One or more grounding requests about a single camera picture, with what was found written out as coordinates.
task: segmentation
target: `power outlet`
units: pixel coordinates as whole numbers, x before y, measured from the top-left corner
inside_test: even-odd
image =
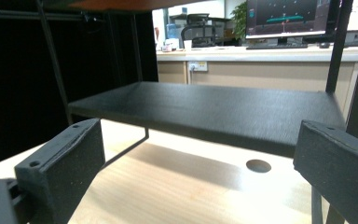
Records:
[[[194,67],[195,72],[208,72],[207,62],[188,62],[188,68],[191,70]]]

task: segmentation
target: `shelf board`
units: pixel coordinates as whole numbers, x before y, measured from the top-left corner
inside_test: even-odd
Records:
[[[205,0],[46,0],[44,6],[51,9],[75,9],[90,11],[150,11],[165,7],[201,2]]]
[[[72,102],[69,109],[286,157],[294,156],[303,119],[345,130],[335,95],[313,91],[140,82]]]

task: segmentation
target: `wooden table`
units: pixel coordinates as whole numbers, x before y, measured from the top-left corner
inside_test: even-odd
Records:
[[[102,125],[107,159],[144,134]],[[0,177],[14,176],[13,165],[35,150],[0,162]],[[254,159],[271,170],[249,170]],[[70,223],[311,223],[310,184],[291,159],[151,131],[96,176]]]

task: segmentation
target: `black monitor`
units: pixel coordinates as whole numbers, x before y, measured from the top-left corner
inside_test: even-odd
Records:
[[[246,39],[322,36],[334,32],[337,0],[248,0]]]

